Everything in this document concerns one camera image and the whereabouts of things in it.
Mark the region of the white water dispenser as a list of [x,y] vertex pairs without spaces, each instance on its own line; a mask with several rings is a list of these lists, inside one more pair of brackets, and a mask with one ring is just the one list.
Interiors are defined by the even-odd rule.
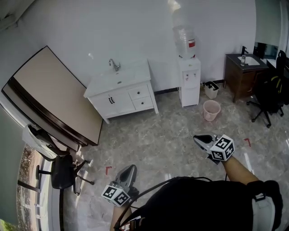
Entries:
[[199,104],[201,63],[197,58],[183,59],[178,57],[179,64],[179,97],[182,107]]

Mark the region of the beige leaning board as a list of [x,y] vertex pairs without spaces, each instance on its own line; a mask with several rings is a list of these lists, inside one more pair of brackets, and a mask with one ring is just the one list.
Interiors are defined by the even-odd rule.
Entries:
[[98,144],[102,117],[84,97],[86,87],[48,46],[27,60],[9,81],[13,79],[51,114],[87,138],[90,145]]

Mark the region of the clear water bottle red label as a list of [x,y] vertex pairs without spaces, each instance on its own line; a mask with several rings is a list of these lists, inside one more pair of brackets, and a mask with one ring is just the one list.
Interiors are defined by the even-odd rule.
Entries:
[[193,27],[178,25],[173,27],[174,41],[178,55],[187,60],[196,56],[196,37]]

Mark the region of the black backpack yellow trim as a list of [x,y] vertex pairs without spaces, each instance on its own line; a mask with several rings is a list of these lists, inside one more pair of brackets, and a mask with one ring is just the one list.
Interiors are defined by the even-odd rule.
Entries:
[[283,80],[282,77],[276,75],[270,79],[271,85],[273,89],[276,91],[278,95],[282,94],[282,88],[283,88]]

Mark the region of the white inset basin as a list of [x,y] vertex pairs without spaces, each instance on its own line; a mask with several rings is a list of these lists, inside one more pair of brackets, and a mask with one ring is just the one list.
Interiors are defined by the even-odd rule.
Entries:
[[256,61],[253,57],[246,56],[245,65],[256,66],[256,65],[260,65],[260,63],[258,61]]

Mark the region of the person's black shirt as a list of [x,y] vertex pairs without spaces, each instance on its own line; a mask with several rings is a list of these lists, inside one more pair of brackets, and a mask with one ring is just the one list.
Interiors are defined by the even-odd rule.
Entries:
[[274,231],[283,200],[276,181],[247,185],[181,177],[165,184],[121,226],[144,217],[136,231]]

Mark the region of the pink waste bin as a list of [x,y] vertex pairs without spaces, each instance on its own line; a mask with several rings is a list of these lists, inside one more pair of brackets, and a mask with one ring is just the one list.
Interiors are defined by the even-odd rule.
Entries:
[[204,119],[212,122],[221,111],[221,106],[217,101],[207,100],[203,104]]

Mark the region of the white vanity cabinet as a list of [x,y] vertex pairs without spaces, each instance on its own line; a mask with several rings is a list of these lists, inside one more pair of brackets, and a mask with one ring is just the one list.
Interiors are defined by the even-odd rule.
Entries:
[[150,81],[144,81],[141,83],[136,83],[119,89],[104,92],[92,97],[88,97],[88,100],[92,103],[94,108],[98,111],[98,113],[105,120],[105,122],[109,124],[110,118],[140,111],[146,111],[135,109],[132,99],[127,91],[130,88],[138,87],[145,84],[147,84],[148,86],[150,97],[153,103],[153,107],[149,107],[146,110],[154,109],[155,113],[158,114],[159,111]]

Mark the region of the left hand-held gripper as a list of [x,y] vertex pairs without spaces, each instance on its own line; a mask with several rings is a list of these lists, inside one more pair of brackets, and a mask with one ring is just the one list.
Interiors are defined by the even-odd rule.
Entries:
[[125,167],[117,174],[115,179],[117,183],[106,185],[101,196],[114,206],[123,206],[130,199],[139,195],[139,190],[133,186],[136,176],[136,165]]

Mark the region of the black office chair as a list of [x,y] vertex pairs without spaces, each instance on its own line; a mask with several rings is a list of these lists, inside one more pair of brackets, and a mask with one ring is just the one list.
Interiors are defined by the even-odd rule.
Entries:
[[40,175],[50,175],[51,176],[51,185],[54,189],[67,189],[69,187],[73,188],[74,194],[77,196],[80,195],[76,191],[76,179],[79,178],[82,181],[85,181],[91,185],[94,185],[93,181],[89,181],[78,175],[78,172],[81,168],[88,164],[92,166],[93,160],[83,160],[81,163],[77,160],[74,161],[69,150],[61,150],[55,144],[51,136],[43,129],[37,128],[36,126],[30,124],[29,129],[31,132],[39,139],[42,139],[48,144],[48,147],[56,154],[56,157],[53,159],[47,158],[43,154],[41,156],[48,162],[51,162],[51,170],[45,171],[41,170],[40,167],[36,169],[36,179],[39,179]]
[[286,53],[282,50],[279,51],[276,59],[276,70],[280,77],[289,79],[289,58]]
[[284,116],[282,107],[284,106],[284,100],[281,95],[278,95],[273,89],[270,79],[276,76],[277,73],[273,71],[261,73],[261,76],[257,78],[257,83],[253,88],[253,93],[257,102],[247,101],[247,105],[253,105],[260,109],[259,113],[251,119],[251,122],[255,122],[257,118],[264,114],[267,119],[266,127],[271,127],[270,115],[274,113],[280,113],[280,116]]

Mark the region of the white garment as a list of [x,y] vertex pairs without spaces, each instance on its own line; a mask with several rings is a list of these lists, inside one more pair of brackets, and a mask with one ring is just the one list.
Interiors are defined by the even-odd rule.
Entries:
[[30,145],[32,148],[43,154],[47,158],[53,159],[56,154],[48,147],[48,144],[42,139],[37,138],[29,129],[30,124],[23,129],[22,140]]

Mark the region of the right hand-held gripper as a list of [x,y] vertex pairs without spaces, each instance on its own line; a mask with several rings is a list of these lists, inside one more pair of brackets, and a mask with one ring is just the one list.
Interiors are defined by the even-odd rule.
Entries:
[[226,162],[235,152],[233,139],[225,134],[219,138],[210,134],[194,135],[193,140],[202,150],[207,151],[209,159],[215,164]]

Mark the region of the chrome faucet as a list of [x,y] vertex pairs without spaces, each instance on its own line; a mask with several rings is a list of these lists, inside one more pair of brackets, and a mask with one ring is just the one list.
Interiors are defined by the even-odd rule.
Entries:
[[109,66],[112,66],[115,72],[118,72],[119,69],[121,68],[121,64],[119,63],[118,65],[114,62],[113,59],[109,60]]

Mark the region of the person's left forearm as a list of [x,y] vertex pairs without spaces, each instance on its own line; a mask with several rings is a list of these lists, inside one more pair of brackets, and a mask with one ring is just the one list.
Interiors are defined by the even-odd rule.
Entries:
[[[114,226],[126,207],[127,207],[126,205],[123,205],[122,207],[114,206],[111,225],[110,225],[110,231],[115,231]],[[132,214],[131,208],[128,208],[121,222],[124,222],[131,214]]]

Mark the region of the wide grey roller blind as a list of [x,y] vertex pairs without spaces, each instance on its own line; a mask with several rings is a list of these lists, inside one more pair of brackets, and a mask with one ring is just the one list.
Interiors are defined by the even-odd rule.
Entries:
[[18,224],[17,185],[25,142],[23,128],[0,105],[0,219]]

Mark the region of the dark brown leaning boards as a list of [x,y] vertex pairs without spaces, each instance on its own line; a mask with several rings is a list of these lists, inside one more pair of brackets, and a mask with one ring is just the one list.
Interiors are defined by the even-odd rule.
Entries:
[[32,124],[44,129],[61,144],[78,151],[79,146],[87,146],[89,140],[74,131],[40,105],[15,79],[8,81],[2,88],[4,96]]

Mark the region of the large glass window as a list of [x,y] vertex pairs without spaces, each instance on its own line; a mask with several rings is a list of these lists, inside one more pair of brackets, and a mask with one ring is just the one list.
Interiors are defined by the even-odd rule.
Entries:
[[41,178],[36,179],[37,167],[42,167],[44,158],[41,154],[26,144],[21,157],[16,204],[18,214],[18,228],[20,231],[42,231],[41,219],[46,218],[42,212],[46,193],[41,190]]

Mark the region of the white waste bin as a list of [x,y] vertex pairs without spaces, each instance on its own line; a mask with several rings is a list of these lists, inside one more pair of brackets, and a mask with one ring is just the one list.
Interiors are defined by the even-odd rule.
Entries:
[[212,81],[205,83],[205,94],[209,99],[215,99],[217,97],[219,87]]

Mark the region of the dark wooden vanity cabinet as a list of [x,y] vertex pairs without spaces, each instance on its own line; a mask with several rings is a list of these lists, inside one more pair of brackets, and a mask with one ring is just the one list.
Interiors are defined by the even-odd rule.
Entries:
[[225,56],[225,68],[224,68],[224,87],[229,88],[233,102],[252,96],[253,88],[257,83],[257,78],[261,76],[261,73],[267,72],[269,67],[254,54],[247,56],[253,57],[260,65],[241,66],[241,61],[238,57],[240,54],[227,54]]

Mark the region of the black chest pack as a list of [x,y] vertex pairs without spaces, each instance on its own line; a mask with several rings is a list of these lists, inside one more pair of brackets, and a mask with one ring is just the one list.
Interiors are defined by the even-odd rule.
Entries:
[[141,226],[144,217],[138,216],[120,227],[120,231],[136,231]]

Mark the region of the narrow grey roller blind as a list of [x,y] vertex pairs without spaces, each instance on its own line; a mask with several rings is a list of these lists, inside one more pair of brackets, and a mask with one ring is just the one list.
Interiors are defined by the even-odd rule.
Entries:
[[281,32],[280,0],[255,0],[255,42],[279,46]]

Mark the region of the person's right forearm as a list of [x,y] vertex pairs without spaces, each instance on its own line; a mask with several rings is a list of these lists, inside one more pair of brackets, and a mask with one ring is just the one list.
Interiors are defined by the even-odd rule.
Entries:
[[245,185],[251,182],[259,181],[254,174],[252,174],[233,156],[231,156],[226,162],[222,162],[222,164],[230,181],[241,182]]

